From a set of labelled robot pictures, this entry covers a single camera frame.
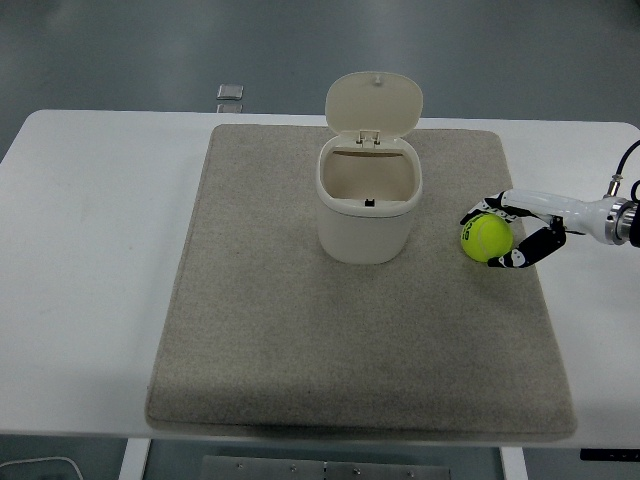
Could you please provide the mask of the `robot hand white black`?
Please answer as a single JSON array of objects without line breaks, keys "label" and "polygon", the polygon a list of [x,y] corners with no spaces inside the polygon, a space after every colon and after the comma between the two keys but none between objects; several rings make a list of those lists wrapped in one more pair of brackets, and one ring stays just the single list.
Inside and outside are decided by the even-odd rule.
[{"label": "robot hand white black", "polygon": [[618,199],[607,197],[584,202],[568,197],[522,189],[503,191],[486,197],[460,221],[465,224],[481,213],[492,213],[508,223],[532,217],[545,226],[510,252],[488,260],[491,267],[526,268],[551,255],[566,243],[569,233],[590,235],[604,244],[618,244]]}]

